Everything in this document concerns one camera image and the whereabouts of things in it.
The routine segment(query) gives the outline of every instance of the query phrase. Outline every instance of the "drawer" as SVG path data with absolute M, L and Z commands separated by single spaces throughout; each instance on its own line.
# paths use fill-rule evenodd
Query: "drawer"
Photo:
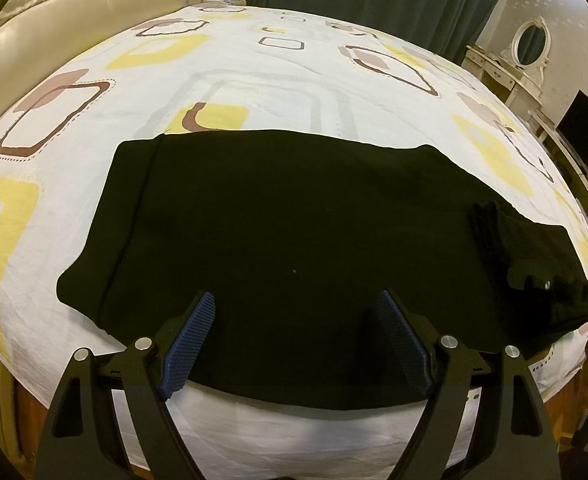
M 481 65 L 477 65 L 474 61 L 472 61 L 468 57 L 465 57 L 462 60 L 461 66 L 462 66 L 462 68 L 467 70 L 467 72 L 469 72 L 471 75 L 473 75 L 475 78 L 480 79 L 480 75 L 482 74 L 482 66 Z
M 476 54 L 473 50 L 468 50 L 466 56 L 480 66 L 482 66 L 485 61 L 480 54 Z
M 507 72 L 495 67 L 487 63 L 485 66 L 485 72 L 487 72 L 492 78 L 494 78 L 497 82 L 503 85 L 505 88 L 511 90 L 514 85 L 516 84 L 514 78 L 510 76 Z

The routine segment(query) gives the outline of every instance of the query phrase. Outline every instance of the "bed sheet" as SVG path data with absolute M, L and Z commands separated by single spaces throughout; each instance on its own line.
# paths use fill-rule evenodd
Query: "bed sheet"
M 0 358 L 45 406 L 74 349 L 122 348 L 56 298 L 116 147 L 212 128 L 433 145 L 524 216 L 564 225 L 588 277 L 588 225 L 560 173 L 465 70 L 320 16 L 186 7 L 77 56 L 0 118 Z M 576 373 L 587 339 L 583 326 L 531 367 L 544 398 Z M 469 395 L 451 463 L 464 457 L 478 394 Z M 144 466 L 124 396 L 115 399 L 130 459 Z M 347 479 L 388 475 L 424 405 L 331 412 L 188 383 L 168 407 L 207 478 Z

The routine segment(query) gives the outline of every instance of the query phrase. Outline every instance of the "vanity table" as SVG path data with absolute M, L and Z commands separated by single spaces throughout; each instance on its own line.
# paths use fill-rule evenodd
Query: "vanity table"
M 527 20 L 500 55 L 468 45 L 462 67 L 480 79 L 493 94 L 523 120 L 541 108 L 543 70 L 551 36 L 541 16 Z

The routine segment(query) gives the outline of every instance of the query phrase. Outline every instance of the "patterned bed sheet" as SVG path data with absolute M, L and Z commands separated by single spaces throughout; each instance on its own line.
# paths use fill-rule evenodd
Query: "patterned bed sheet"
M 565 226 L 588 277 L 588 225 L 560 173 L 465 70 L 380 31 L 320 16 L 186 7 L 77 56 L 0 118 L 0 358 L 46 406 L 74 349 L 122 348 L 56 298 L 57 278 L 84 246 L 116 147 L 215 128 L 431 144 L 524 216 Z M 532 365 L 544 398 L 576 373 L 587 339 L 584 326 Z M 464 457 L 478 394 L 469 395 L 451 463 Z M 124 396 L 115 399 L 130 459 L 145 466 Z M 210 479 L 384 478 L 424 407 L 326 412 L 193 383 L 168 406 Z

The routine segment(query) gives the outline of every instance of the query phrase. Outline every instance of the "oval mirror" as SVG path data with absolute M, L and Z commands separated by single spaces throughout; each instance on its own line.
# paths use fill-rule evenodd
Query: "oval mirror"
M 544 51 L 544 44 L 547 41 L 547 34 L 544 28 L 532 23 L 525 29 L 518 40 L 517 54 L 518 63 L 527 66 L 538 61 Z

